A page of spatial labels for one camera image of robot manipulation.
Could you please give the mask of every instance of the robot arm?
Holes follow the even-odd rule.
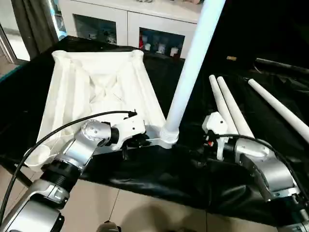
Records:
[[[278,228],[279,232],[309,232],[306,200],[290,170],[273,150],[245,138],[218,138],[216,135],[227,132],[227,124],[218,112],[207,116],[202,128],[206,132],[204,145],[216,149],[218,160],[223,160],[226,155],[233,157],[234,162],[247,169],[254,178],[265,202],[284,204],[287,208],[290,219],[286,226]]]
[[[60,231],[64,217],[59,210],[70,198],[70,191],[96,148],[110,146],[112,150],[120,149],[127,139],[141,133],[145,133],[145,125],[138,115],[113,127],[93,119],[86,121],[9,212],[0,232]]]

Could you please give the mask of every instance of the table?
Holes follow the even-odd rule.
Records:
[[[131,51],[75,37],[66,37],[0,82],[0,162],[18,163],[35,142],[53,73],[55,50],[68,52]],[[183,60],[145,53],[144,64],[165,117],[168,114]],[[158,146],[95,156],[81,179],[206,209],[210,213],[280,226],[284,212],[264,203],[246,170],[199,153],[206,115],[217,111],[209,75],[222,75],[257,138],[271,143],[293,163],[309,186],[308,144],[246,83],[254,78],[307,124],[309,81],[251,72],[233,63],[205,59],[180,126],[177,145]]]

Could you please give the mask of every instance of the wall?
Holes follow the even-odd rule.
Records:
[[[11,0],[0,0],[0,24],[3,29],[19,31]]]

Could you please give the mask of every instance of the white cylindrical rod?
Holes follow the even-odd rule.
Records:
[[[215,99],[216,104],[217,104],[218,111],[227,123],[228,133],[229,134],[238,134],[238,131],[236,129],[236,126],[234,124],[232,116],[231,116],[231,114],[228,110],[228,107],[225,103],[222,92],[221,92],[219,85],[217,83],[216,77],[214,75],[210,75],[209,80],[211,82],[211,88],[212,88],[212,92],[213,92],[213,95],[214,95],[214,99]]]
[[[180,122],[224,4],[225,0],[206,0],[203,3],[197,29],[178,81],[169,115],[160,132],[161,140],[167,144],[174,144],[178,140]]]
[[[253,79],[249,85],[262,96],[309,143],[309,127]]]
[[[222,91],[222,94],[224,96],[225,102],[227,104],[227,107],[231,113],[231,116],[233,118],[233,121],[236,125],[236,128],[238,130],[238,133],[241,135],[246,135],[254,138],[254,135],[252,134],[252,131],[250,130],[250,127],[248,126],[245,118],[243,117],[235,99],[233,98],[233,95],[231,94],[230,90],[228,89],[223,77],[218,77],[218,84],[220,86],[220,89]]]

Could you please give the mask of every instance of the black cable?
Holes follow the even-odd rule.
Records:
[[[287,168],[289,169],[289,171],[292,174],[292,177],[294,178],[295,182],[297,183],[297,186],[299,188],[299,190],[302,192],[302,194],[304,195],[304,197],[306,198],[306,201],[309,202],[309,197],[305,191],[304,186],[300,183],[300,180],[296,174],[296,172],[294,171],[293,167],[290,165],[289,161],[284,157],[283,154],[281,154],[279,151],[277,151],[276,149],[274,149],[271,145],[269,145],[268,143],[262,141],[262,140],[258,140],[246,135],[241,135],[241,134],[217,134],[216,138],[221,138],[221,137],[231,137],[231,138],[242,138],[242,139],[248,139],[254,142],[257,142],[259,144],[264,145],[265,147],[269,148],[270,150],[272,150],[273,152],[275,152],[275,154],[277,155],[277,157],[281,160],[282,163],[284,163]]]
[[[72,121],[72,122],[69,122],[61,127],[59,127],[58,129],[54,130],[53,132],[49,133],[48,135],[46,135],[44,138],[42,138],[41,140],[39,140],[25,155],[24,157],[22,158],[22,160],[20,161],[20,163],[18,164],[12,178],[11,178],[11,181],[8,185],[8,188],[5,192],[5,195],[4,195],[4,198],[3,198],[3,201],[2,201],[2,204],[1,204],[1,209],[0,209],[0,226],[2,224],[2,221],[3,221],[3,217],[4,217],[4,212],[5,212],[5,208],[6,208],[6,205],[8,203],[8,200],[9,200],[9,197],[10,197],[10,194],[11,194],[11,191],[12,191],[12,188],[13,188],[13,185],[14,185],[14,182],[16,180],[16,176],[17,176],[17,173],[20,171],[21,167],[23,166],[24,162],[26,161],[26,159],[29,157],[29,155],[41,144],[43,143],[46,139],[48,139],[49,137],[53,136],[54,134],[58,133],[59,131],[65,129],[66,127],[69,127],[73,124],[76,124],[76,123],[79,123],[79,122],[82,122],[82,121],[85,121],[85,120],[88,120],[88,119],[91,119],[91,118],[94,118],[94,117],[98,117],[98,116],[103,116],[103,115],[110,115],[110,114],[129,114],[129,117],[130,117],[130,114],[132,115],[136,115],[135,112],[131,112],[131,111],[110,111],[110,112],[104,112],[104,113],[99,113],[99,114],[95,114],[95,115],[91,115],[91,116],[87,116],[87,117],[83,117],[83,118],[80,118],[78,120],[75,120],[75,121]]]

